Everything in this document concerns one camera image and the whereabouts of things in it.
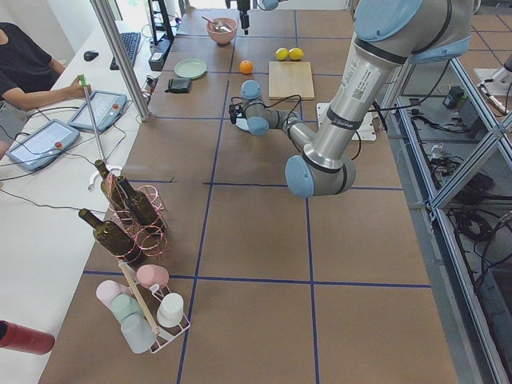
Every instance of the bowl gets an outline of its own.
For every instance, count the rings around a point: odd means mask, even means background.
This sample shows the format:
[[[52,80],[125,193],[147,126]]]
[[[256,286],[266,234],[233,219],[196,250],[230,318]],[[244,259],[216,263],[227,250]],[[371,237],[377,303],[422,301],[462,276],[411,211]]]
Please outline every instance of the bowl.
[[[237,35],[238,32],[238,23],[236,20],[232,18],[214,18],[214,22],[223,22],[232,30],[230,32],[223,32],[221,30],[216,30],[214,25],[211,22],[206,24],[206,30],[208,31],[208,35],[210,38],[219,44],[220,46],[224,46],[225,44],[229,44],[231,40]]]

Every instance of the spoon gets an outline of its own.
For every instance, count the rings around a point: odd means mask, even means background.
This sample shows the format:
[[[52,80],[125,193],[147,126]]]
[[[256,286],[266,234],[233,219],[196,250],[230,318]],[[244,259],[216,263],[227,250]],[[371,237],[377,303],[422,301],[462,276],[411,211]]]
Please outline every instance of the spoon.
[[[207,20],[210,24],[213,24],[214,30],[221,31],[221,32],[231,32],[232,31],[231,27],[228,26],[227,24],[225,24],[224,22],[215,21],[206,16],[201,16],[201,17],[204,18],[205,20]]]

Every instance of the white table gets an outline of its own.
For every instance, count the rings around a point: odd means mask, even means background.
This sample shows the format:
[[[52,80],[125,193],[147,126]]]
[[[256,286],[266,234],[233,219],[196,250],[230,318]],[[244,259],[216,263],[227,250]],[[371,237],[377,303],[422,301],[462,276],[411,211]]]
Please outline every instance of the white table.
[[[120,23],[121,32],[130,30]],[[141,84],[150,71],[149,42],[144,41],[135,63],[135,73]],[[96,50],[100,55],[85,62],[83,52]],[[98,27],[87,39],[55,88],[69,85],[78,74],[84,74],[93,89],[124,93],[130,98],[120,71],[109,70],[112,53],[102,29]],[[80,106],[82,100],[61,102],[55,106]],[[47,112],[49,118],[67,122],[72,110]],[[25,132],[34,132],[46,123],[41,115],[28,121]],[[125,164],[138,132],[140,119],[134,106],[128,109],[116,125],[126,138],[108,160],[109,164]],[[123,133],[113,127],[101,135],[105,155],[108,156]],[[92,138],[92,133],[81,133],[78,142]],[[99,158],[94,139],[72,149],[91,162]],[[0,165],[9,164],[5,157]],[[106,211],[108,204],[99,188],[89,192],[89,179],[95,168],[85,159],[64,154],[47,168],[34,175],[5,181],[3,190],[28,198],[38,204],[73,206]],[[0,179],[12,178],[26,172],[17,165],[1,166]],[[53,210],[36,207],[19,198],[0,192],[0,233],[2,236],[2,267],[0,267],[0,319],[29,326],[58,336],[74,291],[81,277],[94,239],[92,229],[73,210]],[[13,350],[0,349],[0,382],[30,384],[38,381],[50,354],[37,356]]]

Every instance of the red can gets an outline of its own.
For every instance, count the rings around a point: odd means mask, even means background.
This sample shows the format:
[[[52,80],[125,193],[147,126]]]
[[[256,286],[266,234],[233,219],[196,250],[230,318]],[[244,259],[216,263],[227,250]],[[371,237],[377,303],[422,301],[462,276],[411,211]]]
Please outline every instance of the red can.
[[[29,354],[47,354],[54,347],[51,334],[0,320],[0,347]]]

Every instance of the black shirt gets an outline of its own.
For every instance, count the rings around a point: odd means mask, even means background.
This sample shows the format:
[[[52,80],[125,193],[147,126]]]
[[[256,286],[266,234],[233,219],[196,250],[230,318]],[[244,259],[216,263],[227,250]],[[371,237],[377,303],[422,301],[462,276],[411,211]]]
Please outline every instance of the black shirt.
[[[13,88],[24,92],[49,90],[58,74],[48,67],[52,57],[16,25],[0,22],[9,41],[0,44],[0,100]]]

